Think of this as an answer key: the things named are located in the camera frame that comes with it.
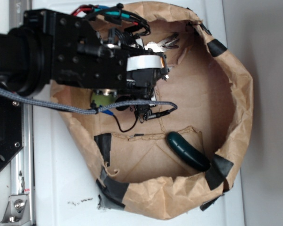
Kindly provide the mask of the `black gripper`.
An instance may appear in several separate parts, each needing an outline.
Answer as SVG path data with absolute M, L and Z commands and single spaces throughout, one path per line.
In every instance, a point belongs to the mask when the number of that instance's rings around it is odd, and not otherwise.
M 25 12 L 23 28 L 40 48 L 45 80 L 150 99 L 158 81 L 143 78 L 142 38 L 150 34 L 148 22 L 120 8 L 86 8 L 84 13 Z

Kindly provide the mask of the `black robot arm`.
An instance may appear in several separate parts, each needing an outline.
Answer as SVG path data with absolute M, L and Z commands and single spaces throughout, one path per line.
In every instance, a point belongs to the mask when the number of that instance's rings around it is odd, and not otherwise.
M 25 97 L 53 80 L 149 99 L 168 75 L 165 55 L 143 45 L 149 34 L 148 22 L 122 5 L 28 10 L 22 26 L 0 34 L 0 83 Z

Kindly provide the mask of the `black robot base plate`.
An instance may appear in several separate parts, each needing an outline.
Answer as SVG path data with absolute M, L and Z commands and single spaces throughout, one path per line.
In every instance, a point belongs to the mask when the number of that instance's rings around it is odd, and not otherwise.
M 22 106 L 0 97 L 0 172 L 22 148 Z

